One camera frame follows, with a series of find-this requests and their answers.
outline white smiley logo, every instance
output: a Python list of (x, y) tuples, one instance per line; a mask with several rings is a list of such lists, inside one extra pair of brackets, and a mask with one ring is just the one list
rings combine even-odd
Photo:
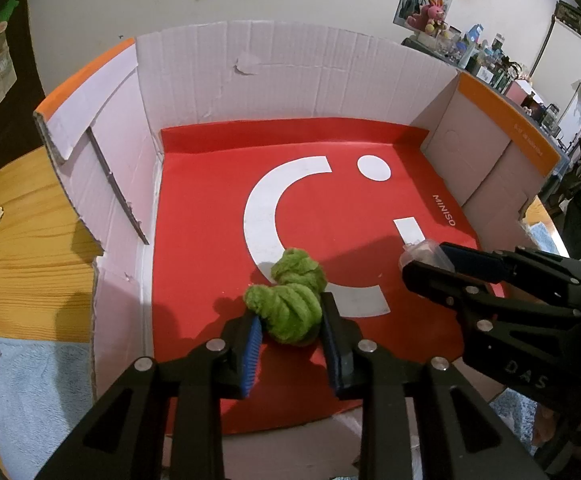
[[(391, 177), (391, 167), (378, 156), (361, 156), (357, 168), (363, 176), (378, 182)], [(244, 210), (244, 238), (255, 265), (269, 282), (274, 283), (270, 268), (284, 252), (275, 224), (275, 211), (282, 194), (306, 176), (332, 172), (325, 156), (307, 156), (270, 170), (253, 187)], [(424, 240), (415, 218), (400, 218), (394, 223), (405, 243)], [(391, 311), (379, 285), (362, 287), (328, 283), (327, 291), (335, 297), (337, 308), (344, 317), (381, 316)]]

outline silver bolt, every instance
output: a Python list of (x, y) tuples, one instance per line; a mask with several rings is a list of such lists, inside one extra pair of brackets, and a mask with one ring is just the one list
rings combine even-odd
[(153, 367), (153, 360), (150, 357), (140, 357), (135, 361), (135, 369), (138, 372), (147, 372)]
[(357, 343), (357, 348), (359, 348), (362, 352), (375, 352), (377, 350), (377, 343), (375, 341), (371, 341), (370, 339), (362, 339), (359, 343)]
[(211, 339), (206, 343), (206, 348), (211, 352), (221, 352), (224, 348), (226, 348), (226, 341), (222, 338), (215, 338)]
[(480, 319), (477, 321), (477, 329), (482, 332), (490, 332), (493, 330), (493, 323), (491, 323), (488, 319)]
[(433, 357), (431, 359), (431, 365), (436, 370), (440, 370), (442, 372), (445, 372), (451, 366), (448, 360), (444, 359), (443, 357)]

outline pink plush toy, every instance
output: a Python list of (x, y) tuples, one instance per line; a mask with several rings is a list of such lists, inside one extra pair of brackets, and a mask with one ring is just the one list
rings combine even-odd
[(426, 25), (438, 25), (444, 20), (443, 0), (428, 0), (419, 14), (408, 16), (407, 23), (417, 30), (426, 31)]

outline open cardboard box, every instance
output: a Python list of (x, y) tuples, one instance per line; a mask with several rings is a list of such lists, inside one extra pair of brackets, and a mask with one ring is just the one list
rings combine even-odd
[[(36, 111), (59, 181), (104, 250), (93, 292), (98, 396), (134, 359), (153, 352), (160, 131), (313, 117), (427, 130), (421, 150), (481, 247), (532, 244), (520, 218), (560, 155), (488, 86), (442, 61), (389, 40), (298, 23), (213, 23), (127, 40), (69, 78)], [(478, 387), (488, 387), (472, 373)], [(360, 431), (358, 412), (227, 437), (226, 474), (353, 474), (336, 466), (349, 465), (359, 452)]]

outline red surface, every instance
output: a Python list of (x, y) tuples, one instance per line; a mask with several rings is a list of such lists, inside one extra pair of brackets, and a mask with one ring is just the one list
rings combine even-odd
[[(315, 155), (327, 156), (333, 172), (305, 177), (283, 194), (276, 210), (283, 245), (306, 249), (339, 285), (381, 286), (391, 312), (356, 319), (365, 337), (409, 360), (457, 358), (462, 342), (454, 314), (408, 292), (397, 265), (403, 252), (397, 218), (414, 216), (427, 238), (477, 246), (461, 209), (419, 151), (425, 135), (408, 126), (352, 119), (164, 130), (153, 273), (156, 358), (181, 357), (219, 336), (226, 320), (243, 313), (241, 295), (248, 285), (267, 283), (244, 241), (246, 200), (268, 171)], [(292, 144), (294, 138), (303, 142)], [(364, 177), (357, 169), (362, 155), (380, 156), (391, 167), (391, 178)], [(455, 227), (433, 195), (442, 198)], [(250, 397), (224, 402), (222, 421), (227, 433), (265, 430), (352, 405), (330, 392), (319, 346), (299, 349), (266, 341)]]

